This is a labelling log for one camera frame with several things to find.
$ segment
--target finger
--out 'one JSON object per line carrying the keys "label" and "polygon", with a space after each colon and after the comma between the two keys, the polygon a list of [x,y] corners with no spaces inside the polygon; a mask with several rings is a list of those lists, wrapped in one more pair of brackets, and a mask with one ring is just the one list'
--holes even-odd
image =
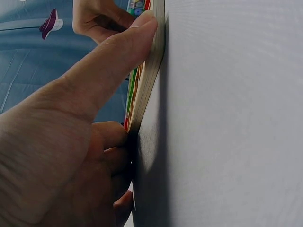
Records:
{"label": "finger", "polygon": [[131,184],[133,172],[133,167],[130,165],[125,171],[112,177],[114,201],[117,201],[126,193]]}
{"label": "finger", "polygon": [[130,71],[148,56],[157,20],[147,12],[134,22],[135,27],[108,38],[36,95],[51,100],[61,112],[93,121]]}
{"label": "finger", "polygon": [[116,4],[112,4],[111,7],[107,9],[107,16],[125,28],[129,28],[135,19],[132,15],[118,7]]}
{"label": "finger", "polygon": [[129,152],[125,148],[111,148],[104,154],[112,175],[122,172],[131,163]]}
{"label": "finger", "polygon": [[123,227],[134,207],[133,193],[127,191],[117,202],[114,203],[114,212],[117,227]]}
{"label": "finger", "polygon": [[92,38],[96,43],[100,44],[107,38],[109,38],[112,35],[117,34],[118,32],[112,31],[109,29],[105,29],[100,26],[93,26],[91,29],[89,29],[85,35]]}
{"label": "finger", "polygon": [[126,143],[127,132],[118,122],[99,122],[91,125],[91,137],[86,159],[99,159],[103,150]]}

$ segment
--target book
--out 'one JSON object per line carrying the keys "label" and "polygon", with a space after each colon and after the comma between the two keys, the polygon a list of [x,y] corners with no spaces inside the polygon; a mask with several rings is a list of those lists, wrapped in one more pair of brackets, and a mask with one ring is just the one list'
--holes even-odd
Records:
{"label": "book", "polygon": [[[134,9],[131,8],[135,7],[139,1],[143,0],[130,0],[128,11],[134,12]],[[165,49],[164,0],[145,0],[142,9],[143,11],[153,10],[158,21],[158,29],[148,58],[130,73],[124,127],[132,135],[136,135],[139,132]]]}

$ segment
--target hand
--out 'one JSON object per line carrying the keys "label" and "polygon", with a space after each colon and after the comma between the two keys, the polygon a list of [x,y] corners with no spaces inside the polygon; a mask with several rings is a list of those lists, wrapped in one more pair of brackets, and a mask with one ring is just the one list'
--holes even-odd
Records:
{"label": "hand", "polygon": [[92,121],[147,57],[156,29],[143,13],[0,115],[0,226],[123,226],[133,205],[127,133]]}
{"label": "hand", "polygon": [[89,36],[98,44],[118,32],[123,32],[134,21],[113,0],[73,0],[72,11],[74,32]]}

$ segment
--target knuckle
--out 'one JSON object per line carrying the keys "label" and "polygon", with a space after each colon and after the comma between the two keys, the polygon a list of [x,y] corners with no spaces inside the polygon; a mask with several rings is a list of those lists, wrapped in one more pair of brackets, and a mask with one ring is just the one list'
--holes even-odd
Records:
{"label": "knuckle", "polygon": [[79,26],[78,23],[73,21],[71,26],[72,26],[74,33],[79,34],[79,35],[81,35],[83,33],[83,30],[82,30],[81,26]]}

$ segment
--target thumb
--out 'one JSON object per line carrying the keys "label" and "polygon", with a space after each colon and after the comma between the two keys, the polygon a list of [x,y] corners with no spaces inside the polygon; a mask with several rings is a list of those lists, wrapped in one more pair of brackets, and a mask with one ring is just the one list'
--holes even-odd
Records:
{"label": "thumb", "polygon": [[48,97],[62,111],[93,121],[130,71],[147,58],[156,29],[153,12],[144,12],[129,29],[106,39],[36,95],[42,92],[40,97]]}

